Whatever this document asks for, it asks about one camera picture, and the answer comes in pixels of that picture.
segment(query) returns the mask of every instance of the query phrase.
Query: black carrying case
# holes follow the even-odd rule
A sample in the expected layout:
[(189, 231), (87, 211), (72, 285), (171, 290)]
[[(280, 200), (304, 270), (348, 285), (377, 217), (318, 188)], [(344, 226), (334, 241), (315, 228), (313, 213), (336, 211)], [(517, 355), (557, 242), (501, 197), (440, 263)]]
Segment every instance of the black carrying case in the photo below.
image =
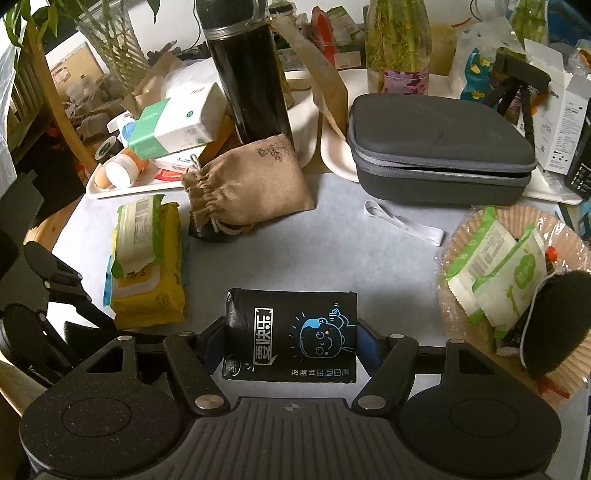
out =
[(533, 147), (493, 109), (426, 95), (357, 97), (348, 143), (363, 189), (398, 203), (511, 205), (536, 167)]

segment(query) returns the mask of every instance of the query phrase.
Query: silver screw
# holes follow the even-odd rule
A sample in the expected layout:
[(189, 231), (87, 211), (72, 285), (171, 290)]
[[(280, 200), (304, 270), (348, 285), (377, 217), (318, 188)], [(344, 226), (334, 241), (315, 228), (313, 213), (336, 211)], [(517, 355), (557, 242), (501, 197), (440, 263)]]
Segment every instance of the silver screw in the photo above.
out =
[(377, 395), (366, 395), (357, 401), (357, 405), (365, 410), (379, 410), (386, 406), (386, 400)]
[(201, 395), (195, 399), (195, 405), (203, 410), (213, 410), (223, 405), (223, 398), (219, 395)]

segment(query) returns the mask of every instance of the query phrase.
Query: cartoon face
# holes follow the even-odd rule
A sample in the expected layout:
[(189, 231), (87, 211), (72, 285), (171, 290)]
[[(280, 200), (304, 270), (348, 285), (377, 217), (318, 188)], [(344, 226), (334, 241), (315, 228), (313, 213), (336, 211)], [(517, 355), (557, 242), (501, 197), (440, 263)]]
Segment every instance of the cartoon face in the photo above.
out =
[(300, 330), (300, 350), (308, 358), (334, 358), (343, 341), (339, 328), (325, 318), (306, 320)]

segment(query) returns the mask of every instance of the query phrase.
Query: green and white box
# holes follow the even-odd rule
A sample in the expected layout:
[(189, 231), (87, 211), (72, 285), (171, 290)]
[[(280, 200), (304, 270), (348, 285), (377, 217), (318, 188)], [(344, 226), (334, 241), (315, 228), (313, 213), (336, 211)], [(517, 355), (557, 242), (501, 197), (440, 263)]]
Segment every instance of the green and white box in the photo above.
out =
[(140, 158), (152, 160), (217, 138), (228, 102), (217, 83), (146, 107), (129, 139)]

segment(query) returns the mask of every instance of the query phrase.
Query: black thermos bottle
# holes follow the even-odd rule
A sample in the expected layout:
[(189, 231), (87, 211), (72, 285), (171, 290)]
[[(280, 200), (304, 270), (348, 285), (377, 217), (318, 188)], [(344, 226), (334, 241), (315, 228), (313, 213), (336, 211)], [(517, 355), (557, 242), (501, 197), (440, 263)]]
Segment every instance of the black thermos bottle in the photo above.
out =
[(293, 143), (266, 0), (197, 0), (197, 14), (243, 144)]

